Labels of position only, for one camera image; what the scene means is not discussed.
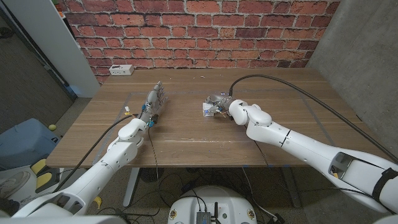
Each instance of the blue container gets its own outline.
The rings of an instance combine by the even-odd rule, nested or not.
[[[59,138],[40,121],[31,118],[0,134],[0,169],[37,162],[50,154]]]

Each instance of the red brick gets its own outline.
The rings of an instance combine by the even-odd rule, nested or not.
[[[325,33],[325,30],[326,29],[319,29],[317,34],[315,34],[315,38],[320,40],[322,38],[323,34]]]
[[[88,49],[88,52],[92,57],[104,57],[104,54],[102,54],[101,49]]]
[[[101,38],[76,38],[80,47],[106,47],[105,41]]]
[[[188,57],[188,51],[187,50],[174,50],[174,57],[175,58],[187,58]]]
[[[239,40],[212,40],[212,49],[238,49]]]
[[[265,28],[237,28],[235,37],[242,38],[261,38],[266,35],[267,29]]]
[[[311,25],[311,16],[298,16],[295,27],[310,27]]]
[[[100,37],[122,37],[123,29],[120,27],[94,27],[95,34]]]
[[[293,2],[290,12],[292,14],[323,14],[326,2]]]
[[[166,59],[155,59],[155,67],[167,67]]]
[[[243,21],[243,16],[213,16],[213,25],[216,26],[241,26]]]
[[[169,37],[170,29],[168,27],[143,27],[141,34],[146,37]]]
[[[71,12],[84,12],[85,11],[85,9],[83,9],[83,6],[76,1],[65,1],[65,3],[68,6],[69,10],[71,10]]]
[[[241,40],[241,48],[253,49],[254,48],[254,40]]]
[[[236,12],[236,6],[238,4],[232,1],[223,1],[222,11],[225,13],[234,13]]]
[[[132,50],[132,56],[135,57],[135,58],[144,58],[144,57],[147,57],[147,55],[146,55],[146,53],[145,53],[145,50],[143,50],[143,49],[135,49],[135,50]]]
[[[166,39],[152,39],[152,45],[156,48],[166,48],[167,41]]]
[[[90,56],[90,54],[88,53],[87,49],[82,48],[82,49],[80,49],[80,50],[83,52],[83,55],[84,55],[84,56],[86,56],[86,57],[89,57],[89,56]]]
[[[210,40],[205,40],[205,39],[198,39],[198,48],[202,49],[209,49],[210,48]]]
[[[214,58],[216,52],[214,50],[190,50],[190,58]]]
[[[118,6],[119,12],[134,12],[129,0],[117,0],[116,5]]]
[[[283,29],[268,29],[267,37],[268,38],[280,38]]]
[[[112,24],[111,16],[108,14],[95,14],[95,20],[98,25],[110,25]]]
[[[325,14],[333,15],[336,12],[339,4],[340,4],[340,2],[330,3],[330,5],[326,8]]]
[[[96,75],[97,82],[104,83],[108,79],[109,75]]]
[[[231,51],[229,50],[220,50],[217,52],[217,59],[229,59],[231,58]]]
[[[109,58],[88,58],[87,61],[91,66],[112,65],[112,61]]]
[[[304,68],[306,64],[308,63],[308,60],[298,60],[295,61],[291,64],[291,68]]]
[[[250,62],[251,68],[275,68],[278,61],[273,60],[253,60]]]
[[[273,51],[266,50],[266,51],[263,51],[260,53],[260,57],[262,59],[271,59],[274,56],[274,53],[275,52],[273,52]]]
[[[249,60],[238,60],[236,62],[236,68],[248,68],[249,63]]]
[[[307,53],[305,53],[305,57],[304,58],[305,59],[310,59],[312,54],[313,54],[313,52],[307,52]]]
[[[283,40],[257,40],[256,47],[259,49],[283,49]]]
[[[167,1],[134,1],[137,12],[167,12]]]
[[[120,43],[119,39],[116,38],[108,38],[106,39],[106,43],[108,43],[108,47],[121,47],[122,44]]]
[[[195,60],[195,68],[205,68],[207,67],[207,61],[206,60]]]
[[[215,1],[187,1],[188,12],[220,12]]]
[[[259,26],[260,17],[259,16],[247,16],[244,20],[245,26]]]
[[[172,33],[173,37],[183,37],[185,36],[186,30],[184,27],[173,27]]]
[[[300,41],[298,40],[288,40],[286,41],[285,48],[286,49],[297,49],[300,45]]]
[[[276,52],[275,58],[277,59],[301,59],[304,57],[303,52],[283,50]]]
[[[104,49],[105,57],[130,58],[131,51],[128,49]]]
[[[193,39],[169,39],[169,47],[187,48],[195,47],[195,40]]]
[[[113,65],[127,65],[125,58],[112,58]]]
[[[148,26],[160,26],[160,16],[146,15],[145,22]]]
[[[211,16],[197,15],[198,26],[211,26]]]
[[[147,55],[152,58],[172,58],[173,52],[171,50],[148,49]]]
[[[97,25],[92,13],[67,13],[65,16],[71,25]]]
[[[83,0],[87,12],[113,12],[116,5],[113,0]]]
[[[291,27],[295,16],[267,15],[261,20],[261,26]]]
[[[128,37],[139,37],[139,28],[138,27],[126,27],[124,28],[124,33]]]
[[[146,58],[135,58],[135,59],[127,59],[126,63],[132,65],[134,67],[153,67],[152,59]]]
[[[315,16],[311,23],[312,27],[328,27],[331,16]]]
[[[192,59],[169,59],[167,61],[170,67],[192,67]]]
[[[98,75],[96,77],[107,77],[108,78],[108,76],[105,76],[105,75],[110,74],[109,68],[108,67],[97,67],[97,74],[102,74],[102,75]]]
[[[235,36],[234,28],[221,28],[220,29],[220,37],[234,38],[234,36]]]
[[[170,12],[184,12],[183,1],[169,1]]]
[[[290,2],[277,2],[274,5],[274,13],[287,13],[290,9]]]
[[[218,31],[209,27],[188,27],[190,37],[217,37]]]
[[[315,33],[315,29],[286,29],[283,34],[283,38],[293,38],[293,39],[310,39]]]
[[[271,13],[272,4],[269,1],[241,1],[238,12],[245,13]]]
[[[235,61],[233,61],[233,60],[210,60],[209,67],[211,67],[211,68],[234,68]]]
[[[318,41],[301,41],[298,49],[300,50],[315,50],[318,45]]]
[[[144,25],[143,15],[134,14],[113,14],[112,20],[116,25]]]
[[[234,50],[232,51],[232,58],[250,59],[259,56],[258,50]]]
[[[124,39],[123,43],[124,47],[150,47],[150,42],[147,38]]]
[[[278,68],[289,68],[290,67],[290,63],[292,63],[290,60],[280,60],[278,62]]]
[[[163,25],[187,26],[195,23],[193,15],[163,15]]]
[[[79,36],[79,35],[80,35],[80,33],[79,33],[79,31],[77,30],[76,27],[71,26],[70,28],[72,29],[72,32],[73,32],[73,34],[74,34],[75,36]]]

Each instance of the power strip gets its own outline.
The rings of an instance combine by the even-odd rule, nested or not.
[[[131,75],[134,68],[132,65],[112,65],[109,71],[111,75]]]

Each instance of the robotic hand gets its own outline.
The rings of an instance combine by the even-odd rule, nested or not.
[[[397,164],[369,153],[318,142],[277,124],[258,105],[249,106],[243,100],[211,95],[205,102],[214,105],[210,113],[223,111],[236,124],[248,124],[249,138],[280,147],[304,161],[363,205],[379,212],[398,212]]]
[[[71,186],[44,195],[20,209],[13,218],[22,217],[73,217],[84,215],[94,198],[120,168],[131,162],[143,143],[145,132],[157,122],[163,98],[162,82],[148,93],[142,111],[119,131],[119,136],[109,145],[106,154]]]

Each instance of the small box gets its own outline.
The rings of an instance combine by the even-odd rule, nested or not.
[[[209,113],[208,111],[212,106],[212,103],[203,103],[203,116],[214,116],[214,113]]]
[[[109,71],[111,75],[131,75],[134,67],[132,65],[112,65]]]

